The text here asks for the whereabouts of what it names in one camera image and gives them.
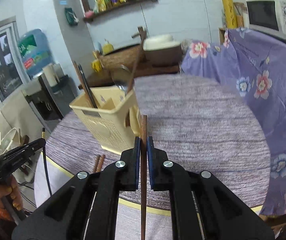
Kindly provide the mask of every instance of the white microwave oven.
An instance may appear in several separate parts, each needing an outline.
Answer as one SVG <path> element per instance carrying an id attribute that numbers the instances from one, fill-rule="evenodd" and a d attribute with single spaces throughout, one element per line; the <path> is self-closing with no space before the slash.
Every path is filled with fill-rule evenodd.
<path id="1" fill-rule="evenodd" d="M 286 0 L 246 0 L 249 28 L 286 41 Z"/>

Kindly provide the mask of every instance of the green label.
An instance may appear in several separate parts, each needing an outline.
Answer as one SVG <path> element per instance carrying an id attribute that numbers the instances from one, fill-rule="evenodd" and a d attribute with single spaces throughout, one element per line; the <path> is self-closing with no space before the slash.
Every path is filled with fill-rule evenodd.
<path id="1" fill-rule="evenodd" d="M 20 50 L 21 56 L 24 57 L 26 54 L 30 53 L 34 49 L 37 48 L 36 42 L 34 39 L 34 35 L 30 35 L 26 37 L 24 40 L 22 40 L 18 44 L 18 48 Z"/>

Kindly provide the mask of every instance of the purple fabric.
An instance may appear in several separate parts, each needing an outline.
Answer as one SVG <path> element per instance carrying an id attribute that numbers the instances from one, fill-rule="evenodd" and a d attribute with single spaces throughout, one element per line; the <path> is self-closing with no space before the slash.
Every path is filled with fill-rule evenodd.
<path id="1" fill-rule="evenodd" d="M 228 30 L 221 46 L 193 41 L 185 73 L 214 78 L 239 94 L 264 131 L 271 176 L 264 215 L 286 213 L 286 44 L 246 28 Z"/>

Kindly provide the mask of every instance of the yellow utensil basket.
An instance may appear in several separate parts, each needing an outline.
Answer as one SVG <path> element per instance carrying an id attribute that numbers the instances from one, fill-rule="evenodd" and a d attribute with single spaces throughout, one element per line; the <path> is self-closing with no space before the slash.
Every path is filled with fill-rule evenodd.
<path id="1" fill-rule="evenodd" d="M 140 111 L 134 90 L 126 96 L 118 87 L 91 88 L 91 91 L 98 108 L 93 108 L 83 93 L 70 103 L 75 114 L 103 149 L 121 154 L 133 148 L 135 136 L 140 133 Z M 130 126 L 126 127 L 128 114 Z"/>

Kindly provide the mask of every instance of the silver screw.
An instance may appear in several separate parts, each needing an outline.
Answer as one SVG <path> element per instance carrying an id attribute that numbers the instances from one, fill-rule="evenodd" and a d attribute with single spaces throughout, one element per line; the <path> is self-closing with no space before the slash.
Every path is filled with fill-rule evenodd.
<path id="1" fill-rule="evenodd" d="M 118 168 L 122 168 L 125 166 L 125 162 L 124 161 L 117 161 L 115 163 L 115 166 L 118 167 Z"/>
<path id="2" fill-rule="evenodd" d="M 85 179 L 87 177 L 87 172 L 86 171 L 81 171 L 81 172 L 77 173 L 77 177 L 79 179 Z"/>
<path id="3" fill-rule="evenodd" d="M 202 171 L 201 176 L 203 178 L 208 179 L 209 177 L 211 177 L 211 173 L 209 171 Z"/>
<path id="4" fill-rule="evenodd" d="M 165 162 L 163 162 L 163 165 L 167 168 L 170 168 L 173 166 L 173 163 L 171 161 L 165 161 Z"/>

